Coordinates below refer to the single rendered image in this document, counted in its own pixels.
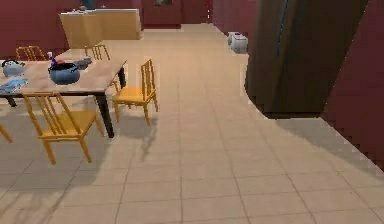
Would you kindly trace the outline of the wooden dining table black legs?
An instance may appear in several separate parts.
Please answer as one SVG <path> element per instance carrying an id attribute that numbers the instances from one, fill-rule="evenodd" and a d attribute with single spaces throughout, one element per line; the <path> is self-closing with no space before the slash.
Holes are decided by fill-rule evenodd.
<path id="1" fill-rule="evenodd" d="M 80 79 L 70 85 L 56 85 L 49 77 L 49 61 L 26 61 L 23 78 L 28 83 L 13 93 L 0 93 L 12 107 L 16 107 L 15 98 L 21 98 L 23 93 L 58 92 L 62 96 L 88 96 L 96 97 L 100 114 L 102 116 L 108 137 L 114 137 L 114 129 L 109 113 L 106 91 L 116 76 L 119 77 L 120 86 L 126 85 L 124 65 L 125 59 L 94 60 L 85 70 L 80 71 Z"/>

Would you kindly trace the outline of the light wooden counter cabinet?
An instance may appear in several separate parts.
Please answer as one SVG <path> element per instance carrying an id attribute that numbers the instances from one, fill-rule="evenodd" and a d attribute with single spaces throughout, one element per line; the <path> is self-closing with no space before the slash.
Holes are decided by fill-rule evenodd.
<path id="1" fill-rule="evenodd" d="M 103 40 L 139 40 L 138 9 L 95 9 L 59 14 L 71 49 L 94 46 Z"/>

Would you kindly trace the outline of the blue cloth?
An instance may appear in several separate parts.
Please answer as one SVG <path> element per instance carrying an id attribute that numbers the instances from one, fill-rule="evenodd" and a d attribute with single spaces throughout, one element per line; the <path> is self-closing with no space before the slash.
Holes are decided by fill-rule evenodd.
<path id="1" fill-rule="evenodd" d="M 0 85 L 0 93 L 13 93 L 28 84 L 27 78 L 11 79 Z"/>

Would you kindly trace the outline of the blue round pot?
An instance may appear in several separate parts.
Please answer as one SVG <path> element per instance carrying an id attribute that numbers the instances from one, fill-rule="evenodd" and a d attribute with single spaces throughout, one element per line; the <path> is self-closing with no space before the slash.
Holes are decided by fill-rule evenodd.
<path id="1" fill-rule="evenodd" d="M 69 85 L 80 79 L 80 71 L 74 63 L 56 64 L 48 69 L 50 79 L 57 85 Z"/>

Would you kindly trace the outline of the grey kettle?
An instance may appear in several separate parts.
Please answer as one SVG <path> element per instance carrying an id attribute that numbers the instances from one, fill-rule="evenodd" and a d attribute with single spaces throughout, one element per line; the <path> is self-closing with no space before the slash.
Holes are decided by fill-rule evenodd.
<path id="1" fill-rule="evenodd" d="M 18 62 L 13 59 L 4 60 L 1 63 L 5 77 L 17 77 L 23 75 L 25 72 L 24 66 L 24 62 Z"/>

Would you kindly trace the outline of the white bin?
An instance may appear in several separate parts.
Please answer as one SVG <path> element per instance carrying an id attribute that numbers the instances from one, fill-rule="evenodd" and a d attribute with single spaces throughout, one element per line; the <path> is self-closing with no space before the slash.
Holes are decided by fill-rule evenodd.
<path id="1" fill-rule="evenodd" d="M 248 38 L 239 32 L 229 32 L 228 45 L 235 53 L 246 53 Z"/>

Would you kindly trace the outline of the yellow wooden chair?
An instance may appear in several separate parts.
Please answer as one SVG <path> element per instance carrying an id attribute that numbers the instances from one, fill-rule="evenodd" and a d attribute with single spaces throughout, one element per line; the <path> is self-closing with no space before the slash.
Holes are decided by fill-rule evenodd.
<path id="1" fill-rule="evenodd" d="M 15 49 L 20 61 L 45 61 L 46 56 L 39 46 L 23 46 Z"/>
<path id="2" fill-rule="evenodd" d="M 104 44 L 85 46 L 84 52 L 86 56 L 90 56 L 95 60 L 110 59 L 109 52 Z"/>
<path id="3" fill-rule="evenodd" d="M 72 111 L 63 97 L 54 92 L 23 93 L 22 96 L 31 122 L 52 165 L 56 164 L 56 159 L 50 144 L 62 141 L 78 142 L 87 162 L 92 163 L 85 137 L 93 124 L 100 134 L 104 135 L 96 110 Z"/>
<path id="4" fill-rule="evenodd" d="M 115 111 L 115 120 L 119 121 L 119 106 L 126 105 L 128 108 L 139 106 L 143 108 L 146 124 L 150 125 L 148 104 L 154 103 L 155 111 L 159 111 L 156 94 L 153 61 L 148 59 L 140 66 L 141 85 L 122 87 L 113 97 L 112 105 Z"/>

